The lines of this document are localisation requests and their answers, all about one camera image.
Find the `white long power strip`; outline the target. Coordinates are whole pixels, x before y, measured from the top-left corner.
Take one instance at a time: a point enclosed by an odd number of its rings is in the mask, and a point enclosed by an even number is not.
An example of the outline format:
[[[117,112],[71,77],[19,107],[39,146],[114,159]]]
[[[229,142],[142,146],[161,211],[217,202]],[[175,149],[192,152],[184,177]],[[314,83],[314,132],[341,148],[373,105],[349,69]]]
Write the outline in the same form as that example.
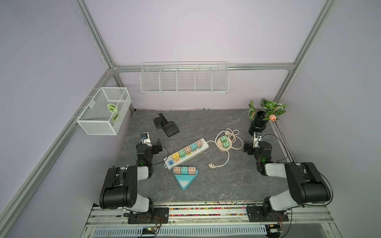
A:
[[[176,151],[179,152],[181,158],[177,163],[173,161],[172,154],[169,155],[167,159],[164,159],[164,167],[168,170],[172,170],[174,167],[182,165],[183,163],[187,162],[188,160],[192,159],[193,157],[202,153],[208,148],[208,143],[205,141],[204,138],[201,138],[193,142],[192,144],[180,149],[179,151]]]

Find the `teal plug adapter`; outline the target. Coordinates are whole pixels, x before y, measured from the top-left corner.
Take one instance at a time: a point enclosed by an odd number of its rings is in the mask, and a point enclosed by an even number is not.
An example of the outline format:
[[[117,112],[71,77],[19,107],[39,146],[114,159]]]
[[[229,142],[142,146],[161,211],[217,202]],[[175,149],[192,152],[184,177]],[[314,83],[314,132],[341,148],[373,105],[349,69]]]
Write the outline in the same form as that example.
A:
[[[182,175],[188,175],[189,174],[189,168],[188,167],[181,167],[181,174]]]

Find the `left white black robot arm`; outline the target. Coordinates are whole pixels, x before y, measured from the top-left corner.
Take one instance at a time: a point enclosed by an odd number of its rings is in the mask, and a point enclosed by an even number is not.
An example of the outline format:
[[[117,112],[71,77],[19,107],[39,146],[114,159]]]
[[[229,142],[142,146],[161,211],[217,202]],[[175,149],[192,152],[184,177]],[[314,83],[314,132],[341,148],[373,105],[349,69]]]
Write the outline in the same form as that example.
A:
[[[138,181],[152,177],[153,156],[163,151],[163,147],[160,140],[152,144],[143,139],[136,145],[136,150],[136,165],[108,169],[99,197],[99,206],[102,209],[126,208],[133,213],[153,216],[153,201],[138,194]]]

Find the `teal triangular power strip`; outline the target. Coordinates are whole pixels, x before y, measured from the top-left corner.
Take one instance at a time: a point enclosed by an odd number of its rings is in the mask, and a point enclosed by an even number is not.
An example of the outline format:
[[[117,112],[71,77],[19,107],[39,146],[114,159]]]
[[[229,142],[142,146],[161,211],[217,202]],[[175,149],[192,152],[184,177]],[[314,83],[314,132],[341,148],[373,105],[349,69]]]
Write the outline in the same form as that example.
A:
[[[186,190],[190,184],[197,178],[198,176],[198,170],[195,170],[194,175],[176,175],[173,174],[177,183],[179,184],[180,188],[182,190]]]

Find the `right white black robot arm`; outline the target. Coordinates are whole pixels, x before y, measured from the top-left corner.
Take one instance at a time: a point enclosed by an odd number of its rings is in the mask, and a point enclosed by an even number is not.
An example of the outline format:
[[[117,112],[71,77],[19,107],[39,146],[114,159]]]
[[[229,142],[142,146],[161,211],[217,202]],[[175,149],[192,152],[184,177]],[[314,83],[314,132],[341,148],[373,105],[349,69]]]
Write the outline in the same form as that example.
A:
[[[325,206],[332,201],[333,189],[314,163],[276,163],[271,157],[272,145],[265,141],[244,143],[244,152],[254,156],[257,171],[261,175],[287,180],[286,191],[264,199],[264,215],[305,204]]]

